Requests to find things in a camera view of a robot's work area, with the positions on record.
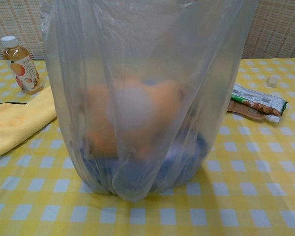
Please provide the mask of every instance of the bottle label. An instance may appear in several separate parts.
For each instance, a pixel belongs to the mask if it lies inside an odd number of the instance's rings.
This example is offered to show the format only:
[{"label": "bottle label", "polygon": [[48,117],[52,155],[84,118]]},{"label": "bottle label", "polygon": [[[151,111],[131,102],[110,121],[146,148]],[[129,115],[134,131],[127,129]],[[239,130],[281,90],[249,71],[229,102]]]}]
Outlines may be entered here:
[{"label": "bottle label", "polygon": [[6,60],[12,73],[16,77],[16,82],[24,91],[35,91],[39,80],[39,75],[30,56],[26,56],[21,60]]}]

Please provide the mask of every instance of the yellow towel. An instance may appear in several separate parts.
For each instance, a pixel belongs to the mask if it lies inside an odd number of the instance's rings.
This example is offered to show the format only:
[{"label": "yellow towel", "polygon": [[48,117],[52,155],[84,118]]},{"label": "yellow towel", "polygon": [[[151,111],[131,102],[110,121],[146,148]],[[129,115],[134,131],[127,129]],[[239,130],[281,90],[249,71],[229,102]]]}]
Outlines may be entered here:
[{"label": "yellow towel", "polygon": [[0,104],[0,156],[25,141],[55,117],[50,86],[26,105]]}]

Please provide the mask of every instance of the tablecloth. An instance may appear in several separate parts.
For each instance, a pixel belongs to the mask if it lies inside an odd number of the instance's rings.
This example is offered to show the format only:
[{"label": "tablecloth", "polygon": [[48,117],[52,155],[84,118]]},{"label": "tablecloth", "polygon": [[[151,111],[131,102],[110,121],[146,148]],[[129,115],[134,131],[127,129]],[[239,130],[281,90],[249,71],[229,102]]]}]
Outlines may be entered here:
[{"label": "tablecloth", "polygon": [[[236,82],[288,100],[280,123],[226,114],[192,180],[137,203],[90,193],[54,120],[0,157],[0,236],[295,236],[295,59],[242,60]],[[0,61],[0,102],[31,98]]]}]

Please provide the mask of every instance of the white object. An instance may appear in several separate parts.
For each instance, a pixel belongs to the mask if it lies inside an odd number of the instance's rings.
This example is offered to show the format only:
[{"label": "white object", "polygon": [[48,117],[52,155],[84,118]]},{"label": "white object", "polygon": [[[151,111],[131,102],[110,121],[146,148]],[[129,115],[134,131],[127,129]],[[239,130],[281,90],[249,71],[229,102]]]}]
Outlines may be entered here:
[{"label": "white object", "polygon": [[1,38],[1,43],[6,48],[14,48],[19,45],[19,41],[15,36],[9,35]]},{"label": "white object", "polygon": [[[140,87],[125,86],[122,89],[116,89],[116,101],[119,117],[118,124],[125,130],[130,131],[142,127],[155,115],[151,97]],[[106,111],[106,115],[110,122],[113,123],[112,112],[109,109]]]},{"label": "white object", "polygon": [[266,80],[266,85],[268,87],[276,88],[277,85],[277,79],[274,76],[270,76]]},{"label": "white object", "polygon": [[280,122],[281,118],[274,116],[274,115],[268,115],[265,117],[266,120],[270,121],[270,122],[274,122],[274,123],[278,123]]}]

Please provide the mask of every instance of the black strap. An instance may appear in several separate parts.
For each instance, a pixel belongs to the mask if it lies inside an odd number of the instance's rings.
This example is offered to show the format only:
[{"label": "black strap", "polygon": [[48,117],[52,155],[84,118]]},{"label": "black strap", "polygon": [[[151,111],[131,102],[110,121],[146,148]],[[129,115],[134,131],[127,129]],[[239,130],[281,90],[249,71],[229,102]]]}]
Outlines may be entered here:
[{"label": "black strap", "polygon": [[25,105],[26,103],[24,102],[2,102],[0,104],[4,104],[4,103],[10,103],[10,104],[21,104],[21,105]]}]

